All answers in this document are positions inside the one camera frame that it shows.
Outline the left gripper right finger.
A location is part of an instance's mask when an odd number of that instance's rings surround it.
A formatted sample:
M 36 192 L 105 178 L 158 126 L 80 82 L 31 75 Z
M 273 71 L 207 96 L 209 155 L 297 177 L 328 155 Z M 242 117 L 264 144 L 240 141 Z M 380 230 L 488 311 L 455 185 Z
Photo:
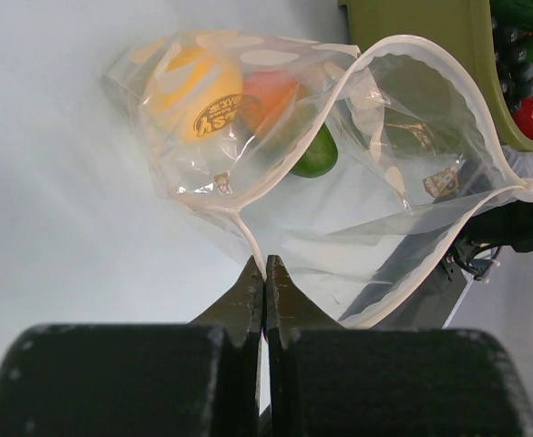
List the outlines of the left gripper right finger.
M 271 255 L 264 285 L 273 436 L 533 436 L 533 408 L 481 330 L 348 330 Z

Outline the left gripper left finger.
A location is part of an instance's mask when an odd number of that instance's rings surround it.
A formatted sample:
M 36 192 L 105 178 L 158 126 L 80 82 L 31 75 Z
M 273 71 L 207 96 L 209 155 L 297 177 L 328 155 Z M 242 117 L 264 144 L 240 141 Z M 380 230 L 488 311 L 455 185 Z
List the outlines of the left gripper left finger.
M 262 275 L 187 324 L 45 324 L 0 364 L 0 436 L 254 436 Z

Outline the polka dot zip bag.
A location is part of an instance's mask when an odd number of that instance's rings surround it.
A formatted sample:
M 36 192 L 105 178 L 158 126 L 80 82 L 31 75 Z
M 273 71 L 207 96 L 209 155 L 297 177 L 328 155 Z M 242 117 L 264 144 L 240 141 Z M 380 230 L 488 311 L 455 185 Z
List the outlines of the polka dot zip bag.
M 199 46 L 240 67 L 232 121 L 183 142 L 142 106 L 168 52 Z M 243 83 L 283 71 L 300 90 L 263 137 L 244 123 Z M 507 163 L 480 90 L 456 59 L 420 36 L 357 46 L 238 30 L 179 31 L 120 55 L 104 76 L 138 131 L 158 194 L 208 222 L 215 243 L 265 269 L 281 257 L 295 283 L 338 321 L 408 235 L 455 239 L 474 216 L 533 203 L 533 178 Z M 292 167 L 325 124 L 338 160 L 319 178 Z

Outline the yellow fake lemon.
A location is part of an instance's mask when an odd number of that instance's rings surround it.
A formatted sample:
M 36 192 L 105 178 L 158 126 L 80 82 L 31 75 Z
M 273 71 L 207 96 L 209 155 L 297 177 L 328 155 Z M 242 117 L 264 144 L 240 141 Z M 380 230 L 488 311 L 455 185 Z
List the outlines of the yellow fake lemon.
M 199 46 L 168 52 L 149 76 L 142 106 L 153 123 L 183 142 L 212 137 L 235 115 L 239 65 Z

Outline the fake mango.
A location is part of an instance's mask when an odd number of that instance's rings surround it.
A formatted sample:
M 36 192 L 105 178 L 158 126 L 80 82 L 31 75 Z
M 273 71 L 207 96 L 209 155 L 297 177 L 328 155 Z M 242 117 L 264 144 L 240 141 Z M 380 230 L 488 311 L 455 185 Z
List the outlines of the fake mango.
M 299 82 L 283 71 L 256 71 L 244 80 L 245 104 L 241 117 L 257 136 L 263 137 L 281 118 L 300 90 Z

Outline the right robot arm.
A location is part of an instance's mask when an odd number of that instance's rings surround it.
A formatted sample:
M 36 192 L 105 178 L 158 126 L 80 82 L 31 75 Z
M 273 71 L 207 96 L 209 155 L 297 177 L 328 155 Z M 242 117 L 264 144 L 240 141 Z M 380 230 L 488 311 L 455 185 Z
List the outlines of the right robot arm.
M 516 200 L 472 217 L 460 232 L 469 242 L 533 252 L 533 203 Z

